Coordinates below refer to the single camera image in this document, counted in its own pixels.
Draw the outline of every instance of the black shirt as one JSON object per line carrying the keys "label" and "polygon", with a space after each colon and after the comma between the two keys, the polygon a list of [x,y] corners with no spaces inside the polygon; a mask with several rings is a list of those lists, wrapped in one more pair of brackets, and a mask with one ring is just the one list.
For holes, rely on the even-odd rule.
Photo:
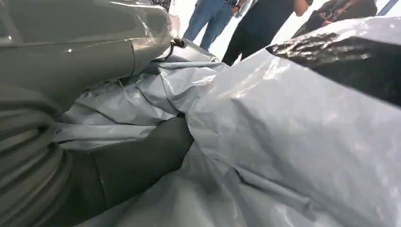
{"label": "black shirt", "polygon": [[269,45],[284,22],[294,12],[294,0],[259,0],[244,16],[239,26]]}

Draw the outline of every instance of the flexible duct hose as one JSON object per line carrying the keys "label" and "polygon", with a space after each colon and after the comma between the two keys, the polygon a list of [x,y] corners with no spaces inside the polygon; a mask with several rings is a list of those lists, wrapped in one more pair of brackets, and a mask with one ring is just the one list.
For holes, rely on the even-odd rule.
{"label": "flexible duct hose", "polygon": [[0,226],[38,226],[64,203],[72,158],[48,114],[0,106]]}

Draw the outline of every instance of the person's leg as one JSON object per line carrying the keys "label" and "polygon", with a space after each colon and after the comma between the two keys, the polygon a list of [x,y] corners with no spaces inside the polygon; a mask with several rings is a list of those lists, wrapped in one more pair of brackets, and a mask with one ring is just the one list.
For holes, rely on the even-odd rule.
{"label": "person's leg", "polygon": [[209,50],[212,43],[221,34],[224,28],[226,28],[231,18],[233,17],[233,12],[231,11],[233,5],[228,4],[223,0],[215,1],[222,1],[223,5],[221,7],[221,10],[209,21],[205,31],[205,35],[202,38],[200,47],[206,51]]}
{"label": "person's leg", "polygon": [[195,11],[193,12],[184,38],[193,41],[202,28],[207,24],[217,13],[214,0],[199,0],[196,3]]}
{"label": "person's leg", "polygon": [[267,45],[264,44],[263,42],[259,41],[257,38],[255,38],[251,34],[247,34],[247,40],[245,42],[243,51],[242,51],[242,56],[241,60],[244,60],[245,58],[251,56],[252,54],[258,52],[259,50],[265,48]]}
{"label": "person's leg", "polygon": [[230,43],[228,44],[228,48],[226,53],[224,54],[222,62],[225,64],[232,66],[234,62],[237,60],[238,56],[242,52],[242,48],[244,47],[244,30],[240,25],[234,31],[233,36],[231,37]]}

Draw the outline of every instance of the black pants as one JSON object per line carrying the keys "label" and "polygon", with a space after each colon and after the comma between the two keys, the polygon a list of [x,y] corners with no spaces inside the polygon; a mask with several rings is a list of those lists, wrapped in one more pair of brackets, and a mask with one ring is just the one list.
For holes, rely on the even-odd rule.
{"label": "black pants", "polygon": [[232,66],[240,54],[242,54],[241,60],[243,60],[267,45],[239,25],[234,31],[223,62]]}

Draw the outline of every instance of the white floor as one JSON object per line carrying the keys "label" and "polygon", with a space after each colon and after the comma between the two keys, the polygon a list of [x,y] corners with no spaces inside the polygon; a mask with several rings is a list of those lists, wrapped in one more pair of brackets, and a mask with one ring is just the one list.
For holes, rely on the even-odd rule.
{"label": "white floor", "polygon": [[[180,18],[181,28],[180,35],[182,36],[188,27],[189,19],[193,13],[195,3],[197,0],[173,0],[170,14],[177,15]],[[283,25],[280,31],[277,33],[276,37],[273,39],[272,43],[279,43],[280,41],[287,40],[290,38],[298,28],[309,18],[313,10],[318,9],[327,0],[315,0],[310,9],[302,16],[296,17],[294,14],[290,16],[287,22]],[[389,0],[377,0],[376,5],[380,11]],[[389,16],[399,16],[401,15],[401,1],[394,6],[394,8],[388,13]],[[228,26],[225,28],[223,33],[216,39],[216,41],[210,47],[210,52],[222,59],[224,53],[227,50],[228,43],[230,42],[231,36],[238,25],[240,19],[232,18]],[[196,44],[201,43],[201,39],[205,32],[205,28],[199,33],[198,37],[195,39]]]}

